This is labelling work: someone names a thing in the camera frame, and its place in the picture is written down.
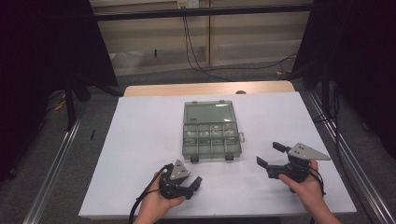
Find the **cable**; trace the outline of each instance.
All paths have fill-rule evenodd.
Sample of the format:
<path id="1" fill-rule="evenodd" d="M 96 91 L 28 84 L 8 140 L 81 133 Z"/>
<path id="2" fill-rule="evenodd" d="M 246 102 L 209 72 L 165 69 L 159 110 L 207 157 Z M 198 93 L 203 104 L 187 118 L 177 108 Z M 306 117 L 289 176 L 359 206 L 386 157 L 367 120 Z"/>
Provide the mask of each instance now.
<path id="1" fill-rule="evenodd" d="M 210 75 L 210 74 L 208 74 L 208 73 L 201 67 L 201 65 L 198 63 L 198 60 L 197 60 L 197 58 L 196 58 L 196 56 L 195 56 L 194 49 L 193 49 L 193 47 L 192 47 L 191 38 L 190 38 L 190 29 L 189 29 L 189 24 L 187 23 L 187 18 L 186 18 L 186 17 L 183 17 L 183 22 L 184 22 L 184 34 L 185 34 L 185 36 L 186 36 L 187 60 L 189 61 L 190 67 L 191 67 L 193 70 L 195 70 L 195 71 L 199 71 L 199 72 L 205 73 L 205 74 L 206 74 L 207 76 L 209 76 L 209 77 L 215 77 L 215 78 L 219 78 L 219 79 L 223 79 L 223 80 L 226 80 L 226 81 L 233 82 L 232 80 L 230 80 L 230 79 L 228 79 L 228 78 L 217 77 L 217 76 Z M 197 64 L 198 67 L 200 68 L 199 70 L 196 69 L 196 68 L 194 68 L 194 67 L 192 66 L 191 62 L 190 62 L 189 47 L 188 47 L 187 38 L 188 38 L 189 41 L 190 41 L 191 52 L 192 52 L 192 55 L 194 56 L 194 59 L 195 59 L 196 64 Z"/>
<path id="2" fill-rule="evenodd" d="M 317 173 L 317 175 L 315 175 L 310 170 L 307 171 L 310 175 L 312 175 L 312 177 L 314 177 L 318 181 L 318 183 L 320 185 L 321 193 L 324 196 L 326 194 L 326 192 L 324 192 L 324 181 L 323 181 L 321 174 L 319 173 L 319 171 L 317 169 L 313 168 L 312 166 L 309 166 L 309 169 L 314 170 Z M 311 219 L 309 220 L 309 224 L 315 224 L 315 220 L 313 217 L 311 217 Z"/>
<path id="3" fill-rule="evenodd" d="M 265 68 L 269 68 L 269 67 L 274 67 L 274 66 L 279 65 L 279 64 L 280 64 L 280 66 L 281 66 L 281 70 L 282 70 L 282 74 L 283 74 L 282 63 L 285 62 L 286 60 L 296 59 L 296 58 L 294 58 L 294 57 L 292 57 L 292 56 L 296 56 L 297 53 L 293 53 L 293 54 L 289 55 L 288 57 L 282 59 L 281 61 L 279 61 L 279 62 L 277 62 L 277 63 L 273 63 L 273 64 L 270 64 L 270 65 L 261 66 L 261 67 L 253 67 L 253 68 L 252 68 L 252 67 L 222 67 L 222 68 L 204 69 L 204 68 L 198 63 L 198 60 L 197 60 L 196 55 L 195 55 L 195 51 L 194 51 L 194 49 L 193 49 L 193 47 L 192 47 L 192 42 L 191 42 L 191 37 L 190 37 L 190 28 L 189 28 L 189 24 L 188 24 L 188 22 L 187 22 L 187 18 L 186 18 L 186 17 L 183 17 L 183 23 L 184 23 L 184 34 L 185 34 L 185 38 L 186 38 L 187 61 L 189 62 L 189 65 L 190 65 L 190 67 L 191 67 L 193 70 L 198 71 L 198 72 L 203 72 L 203 73 L 205 73 L 207 76 L 210 76 L 210 77 L 220 78 L 220 79 L 223 79 L 223 80 L 226 80 L 226 81 L 231 81 L 231 82 L 233 82 L 233 80 L 230 80 L 230 79 L 228 79 L 228 78 L 210 75 L 210 74 L 208 74 L 207 72 L 210 72 L 210 71 L 217 71 L 217 70 L 233 70 L 233 69 L 256 70 L 256 69 L 265 69 Z M 199 69 L 193 67 L 192 64 L 191 64 L 190 56 L 189 56 L 189 42 L 190 42 L 190 48 L 191 48 L 192 55 L 193 55 L 193 57 L 194 57 L 195 63 L 198 65 Z"/>
<path id="4" fill-rule="evenodd" d="M 161 170 L 152 178 L 152 180 L 149 182 L 148 186 L 145 188 L 145 190 L 143 190 L 143 192 L 140 194 L 140 196 L 138 198 L 136 198 L 136 202 L 134 203 L 134 206 L 131 209 L 131 213 L 129 214 L 129 224 L 132 224 L 134 222 L 134 212 L 136 211 L 137 206 L 143 201 L 143 199 L 150 194 L 151 192 L 154 191 L 158 191 L 159 189 L 155 189 L 155 190 L 149 190 L 149 188 L 151 187 L 152 183 L 154 183 L 154 181 L 158 178 L 158 176 L 160 176 L 163 173 L 163 170 L 169 170 L 171 169 L 173 166 L 172 163 L 169 163 L 167 165 L 165 165 L 163 168 L 161 168 Z"/>

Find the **hand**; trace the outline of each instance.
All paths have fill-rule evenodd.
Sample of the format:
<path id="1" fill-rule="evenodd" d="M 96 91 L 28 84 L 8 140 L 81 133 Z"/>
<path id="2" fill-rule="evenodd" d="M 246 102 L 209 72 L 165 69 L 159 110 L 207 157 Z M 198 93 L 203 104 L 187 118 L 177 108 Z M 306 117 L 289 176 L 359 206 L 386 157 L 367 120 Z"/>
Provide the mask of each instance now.
<path id="1" fill-rule="evenodd" d="M 311 167 L 318 171 L 318 163 L 316 161 L 310 163 Z M 313 176 L 309 175 L 302 183 L 297 183 L 286 175 L 279 175 L 279 179 L 297 193 L 305 210 L 318 224 L 340 223 L 324 202 L 320 184 Z"/>
<path id="2" fill-rule="evenodd" d="M 161 195 L 158 189 L 160 188 L 160 177 L 163 174 L 160 174 L 149 188 L 148 191 L 156 191 L 149 193 L 143 200 L 137 218 L 134 221 L 135 224 L 152 224 L 162 218 L 169 209 L 180 205 L 186 199 L 184 196 L 175 199 L 165 199 Z"/>

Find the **white table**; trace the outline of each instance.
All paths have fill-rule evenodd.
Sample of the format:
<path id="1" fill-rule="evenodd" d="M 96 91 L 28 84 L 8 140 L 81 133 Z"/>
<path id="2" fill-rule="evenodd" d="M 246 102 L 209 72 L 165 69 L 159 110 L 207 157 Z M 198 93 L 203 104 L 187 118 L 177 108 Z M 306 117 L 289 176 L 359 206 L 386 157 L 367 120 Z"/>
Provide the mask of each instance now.
<path id="1" fill-rule="evenodd" d="M 239 132 L 246 138 L 240 160 L 184 161 L 184 103 L 217 100 L 233 101 Z M 304 214 L 297 195 L 280 180 L 269 179 L 256 163 L 256 156 L 270 164 L 288 162 L 286 154 L 272 148 L 273 142 L 290 147 L 301 142 L 328 155 L 298 92 L 120 98 L 79 215 L 127 218 L 153 174 L 176 159 L 191 171 L 190 182 L 196 176 L 203 181 L 191 200 L 171 209 L 165 217 Z M 327 193 L 325 201 L 332 212 L 356 212 L 333 162 L 318 163 Z"/>

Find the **clear plastic box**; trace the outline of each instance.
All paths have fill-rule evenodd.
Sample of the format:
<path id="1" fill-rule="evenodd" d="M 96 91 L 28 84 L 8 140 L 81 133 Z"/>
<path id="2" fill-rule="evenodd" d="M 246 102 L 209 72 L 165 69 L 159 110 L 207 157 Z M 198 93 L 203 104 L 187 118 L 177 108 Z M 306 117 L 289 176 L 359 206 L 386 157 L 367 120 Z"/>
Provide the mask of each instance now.
<path id="1" fill-rule="evenodd" d="M 187 102 L 184 104 L 183 148 L 185 160 L 233 161 L 242 153 L 233 102 Z"/>

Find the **aluminum rail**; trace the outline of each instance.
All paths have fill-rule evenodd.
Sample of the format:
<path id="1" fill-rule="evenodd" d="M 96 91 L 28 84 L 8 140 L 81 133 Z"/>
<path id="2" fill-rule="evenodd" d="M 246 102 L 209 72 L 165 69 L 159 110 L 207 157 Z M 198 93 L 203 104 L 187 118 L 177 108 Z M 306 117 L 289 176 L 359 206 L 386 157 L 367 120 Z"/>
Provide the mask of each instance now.
<path id="1" fill-rule="evenodd" d="M 79 124 L 81 123 L 81 118 L 88 107 L 88 103 L 89 102 L 82 104 L 76 122 L 71 127 L 70 131 L 66 133 L 64 141 L 59 148 L 58 154 L 56 155 L 55 160 L 51 165 L 49 172 L 47 173 L 47 177 L 41 185 L 39 192 L 35 196 L 35 200 L 29 208 L 23 224 L 36 224 L 40 220 L 41 215 L 43 214 L 46 204 L 48 202 L 48 199 L 50 198 L 52 190 L 55 186 L 56 179 L 61 172 L 64 160 L 67 156 L 67 152 L 69 151 L 74 141 Z"/>
<path id="2" fill-rule="evenodd" d="M 137 12 L 104 12 L 93 15 L 67 15 L 52 16 L 52 21 L 74 20 L 74 21 L 123 21 L 140 19 L 159 19 L 174 17 L 196 17 L 196 16 L 216 16 L 216 15 L 236 15 L 236 14 L 258 14 L 258 13 L 279 13 L 279 12 L 301 12 L 331 9 L 338 6 L 335 3 L 325 3 L 320 5 L 295 4 L 295 5 L 272 5 L 260 7 L 200 7 L 184 9 L 166 9 Z"/>
<path id="3" fill-rule="evenodd" d="M 317 94 L 310 93 L 309 94 L 310 100 L 312 104 L 315 106 L 317 112 L 322 115 L 323 110 L 321 109 L 321 101 Z M 335 143 L 335 135 L 336 135 L 336 124 L 331 121 L 323 121 L 326 129 L 328 130 L 332 140 Z M 355 177 L 356 182 L 358 183 L 361 191 L 363 192 L 365 198 L 373 208 L 378 220 L 384 224 L 391 224 L 396 223 L 395 218 L 392 216 L 391 212 L 387 208 L 387 205 L 384 202 L 384 199 L 376 190 L 373 183 L 370 181 L 369 177 L 364 173 L 363 169 L 361 168 L 360 164 L 358 163 L 356 157 L 353 155 L 352 150 L 348 146 L 346 140 L 344 139 L 343 135 L 340 133 L 338 134 L 339 139 L 339 149 L 340 154 L 343 157 L 347 167 L 349 168 L 350 172 Z"/>

